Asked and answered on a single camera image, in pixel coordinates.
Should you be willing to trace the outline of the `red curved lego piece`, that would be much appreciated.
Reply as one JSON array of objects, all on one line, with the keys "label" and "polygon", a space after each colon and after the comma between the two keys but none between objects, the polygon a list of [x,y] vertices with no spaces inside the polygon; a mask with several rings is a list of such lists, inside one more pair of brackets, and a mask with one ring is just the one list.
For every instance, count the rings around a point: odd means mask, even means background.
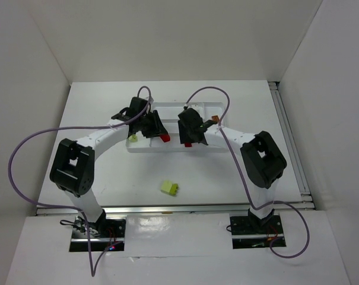
[{"label": "red curved lego piece", "polygon": [[164,143],[167,143],[171,140],[169,134],[163,134],[163,135],[160,135],[160,139],[162,140],[162,142]]}]

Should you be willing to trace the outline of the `pale and lime green lego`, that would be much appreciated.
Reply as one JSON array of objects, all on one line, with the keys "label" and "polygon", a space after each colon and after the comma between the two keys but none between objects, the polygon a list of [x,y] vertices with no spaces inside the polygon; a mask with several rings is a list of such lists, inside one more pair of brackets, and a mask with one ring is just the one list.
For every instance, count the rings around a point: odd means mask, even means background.
[{"label": "pale and lime green lego", "polygon": [[160,191],[164,194],[175,197],[179,190],[179,185],[170,180],[164,180],[160,186]]}]

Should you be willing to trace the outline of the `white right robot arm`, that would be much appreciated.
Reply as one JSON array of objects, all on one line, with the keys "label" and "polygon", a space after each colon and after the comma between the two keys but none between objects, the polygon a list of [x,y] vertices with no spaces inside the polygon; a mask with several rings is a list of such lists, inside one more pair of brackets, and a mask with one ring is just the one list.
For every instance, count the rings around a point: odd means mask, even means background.
[{"label": "white right robot arm", "polygon": [[178,117],[182,144],[199,143],[230,151],[250,204],[250,222],[256,227],[267,224],[274,215],[278,181],[287,167],[287,161],[270,133],[250,134],[230,129],[221,122],[204,121],[190,107]]}]

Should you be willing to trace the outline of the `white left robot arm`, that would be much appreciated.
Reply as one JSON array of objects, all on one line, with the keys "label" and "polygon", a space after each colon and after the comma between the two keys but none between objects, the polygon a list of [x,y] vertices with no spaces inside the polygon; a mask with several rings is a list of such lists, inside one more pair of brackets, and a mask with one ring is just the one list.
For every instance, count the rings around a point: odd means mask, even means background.
[{"label": "white left robot arm", "polygon": [[82,210],[90,227],[100,231],[110,222],[92,190],[95,162],[111,147],[140,132],[145,138],[170,141],[159,114],[151,110],[147,99],[133,97],[128,107],[113,115],[109,126],[78,140],[62,140],[55,154],[50,180],[69,197],[74,207]]}]

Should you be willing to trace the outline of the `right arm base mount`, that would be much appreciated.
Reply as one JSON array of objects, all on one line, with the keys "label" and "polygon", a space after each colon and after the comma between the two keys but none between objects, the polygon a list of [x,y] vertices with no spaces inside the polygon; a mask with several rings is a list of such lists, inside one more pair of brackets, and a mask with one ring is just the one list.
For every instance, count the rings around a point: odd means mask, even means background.
[{"label": "right arm base mount", "polygon": [[274,214],[260,224],[259,220],[248,213],[245,216],[230,216],[230,224],[225,227],[231,233],[233,249],[259,249],[286,247],[282,220]]}]

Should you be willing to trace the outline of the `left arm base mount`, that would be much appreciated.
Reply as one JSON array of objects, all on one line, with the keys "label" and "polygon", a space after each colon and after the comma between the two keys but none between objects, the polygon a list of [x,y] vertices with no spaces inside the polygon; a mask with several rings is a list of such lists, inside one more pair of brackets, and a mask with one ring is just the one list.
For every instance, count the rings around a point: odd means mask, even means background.
[{"label": "left arm base mount", "polygon": [[[87,252],[87,231],[84,220],[76,217],[74,221],[61,220],[61,226],[72,229],[70,252]],[[109,219],[102,229],[96,230],[93,225],[90,226],[91,250],[93,252],[102,252],[106,248],[111,252],[121,252],[125,249],[125,231],[126,219]]]}]

